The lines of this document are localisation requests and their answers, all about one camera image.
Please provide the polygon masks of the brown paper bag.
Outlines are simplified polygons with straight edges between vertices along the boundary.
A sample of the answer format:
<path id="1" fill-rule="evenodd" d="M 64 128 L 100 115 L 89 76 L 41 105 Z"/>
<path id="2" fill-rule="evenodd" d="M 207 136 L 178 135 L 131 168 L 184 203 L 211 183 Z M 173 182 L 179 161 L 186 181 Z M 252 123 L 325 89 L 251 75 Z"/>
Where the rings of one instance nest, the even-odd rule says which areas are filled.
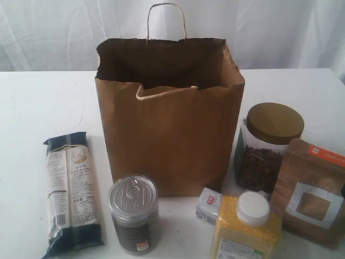
<path id="1" fill-rule="evenodd" d="M 245 86 L 226 40 L 110 38 L 96 51 L 113 180 L 146 175 L 161 196 L 221 190 Z"/>

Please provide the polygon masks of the clear jar with gold lid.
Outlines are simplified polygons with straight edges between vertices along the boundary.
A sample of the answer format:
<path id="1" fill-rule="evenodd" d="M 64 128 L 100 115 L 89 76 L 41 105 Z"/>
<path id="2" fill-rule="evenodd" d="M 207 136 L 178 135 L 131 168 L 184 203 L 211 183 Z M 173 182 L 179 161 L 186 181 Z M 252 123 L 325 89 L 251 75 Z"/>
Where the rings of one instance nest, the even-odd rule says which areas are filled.
<path id="1" fill-rule="evenodd" d="M 242 189 L 271 194 L 288 145 L 301 137 L 304 125 L 302 116 L 286 105 L 252 106 L 241 121 L 234 153 L 236 184 Z"/>

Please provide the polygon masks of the yellow millet bottle white cap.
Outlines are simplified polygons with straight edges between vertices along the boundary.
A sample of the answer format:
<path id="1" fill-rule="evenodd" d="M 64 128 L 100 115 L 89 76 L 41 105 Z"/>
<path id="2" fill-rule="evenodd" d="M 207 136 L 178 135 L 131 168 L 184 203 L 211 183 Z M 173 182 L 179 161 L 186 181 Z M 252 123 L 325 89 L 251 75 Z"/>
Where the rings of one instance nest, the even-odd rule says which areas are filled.
<path id="1" fill-rule="evenodd" d="M 211 258 L 272 258 L 281 240 L 281 211 L 261 194 L 224 196 L 213 235 Z"/>

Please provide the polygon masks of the clear jar with metal lid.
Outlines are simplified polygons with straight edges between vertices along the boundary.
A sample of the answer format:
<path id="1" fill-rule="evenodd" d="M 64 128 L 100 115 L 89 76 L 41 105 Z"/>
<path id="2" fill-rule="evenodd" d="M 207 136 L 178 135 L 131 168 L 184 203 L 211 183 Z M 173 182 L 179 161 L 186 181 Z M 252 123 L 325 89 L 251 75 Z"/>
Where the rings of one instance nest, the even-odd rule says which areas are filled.
<path id="1" fill-rule="evenodd" d="M 160 238 L 155 183 L 144 175 L 120 178 L 111 186 L 108 202 L 121 247 L 136 256 L 153 250 Z"/>

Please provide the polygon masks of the small white blue milk carton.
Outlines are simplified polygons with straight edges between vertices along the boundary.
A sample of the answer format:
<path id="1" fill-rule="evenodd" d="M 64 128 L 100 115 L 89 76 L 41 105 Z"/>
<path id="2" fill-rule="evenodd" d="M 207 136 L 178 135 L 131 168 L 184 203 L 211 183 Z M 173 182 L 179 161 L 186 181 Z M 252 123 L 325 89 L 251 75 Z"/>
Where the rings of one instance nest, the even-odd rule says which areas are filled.
<path id="1" fill-rule="evenodd" d="M 196 204 L 196 217 L 199 220 L 215 225 L 223 195 L 210 188 L 204 187 Z"/>

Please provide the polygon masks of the dark blue noodle packet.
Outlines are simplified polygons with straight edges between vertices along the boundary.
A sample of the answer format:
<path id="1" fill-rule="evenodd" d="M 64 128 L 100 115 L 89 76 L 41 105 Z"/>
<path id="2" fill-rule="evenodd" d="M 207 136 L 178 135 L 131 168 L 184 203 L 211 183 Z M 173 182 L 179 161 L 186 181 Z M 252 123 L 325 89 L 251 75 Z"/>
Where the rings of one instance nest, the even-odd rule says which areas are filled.
<path id="1" fill-rule="evenodd" d="M 86 132 L 49 138 L 44 145 L 49 224 L 44 258 L 104 245 Z"/>

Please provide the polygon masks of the brown kraft pouch with window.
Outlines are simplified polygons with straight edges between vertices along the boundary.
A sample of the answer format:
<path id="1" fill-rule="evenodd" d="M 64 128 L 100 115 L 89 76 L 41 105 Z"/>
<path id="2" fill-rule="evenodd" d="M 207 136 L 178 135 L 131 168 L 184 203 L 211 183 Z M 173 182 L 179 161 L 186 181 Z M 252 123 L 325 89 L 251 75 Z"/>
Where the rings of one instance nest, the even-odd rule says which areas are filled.
<path id="1" fill-rule="evenodd" d="M 291 140 L 270 202 L 286 230 L 337 248 L 344 237 L 344 156 Z"/>

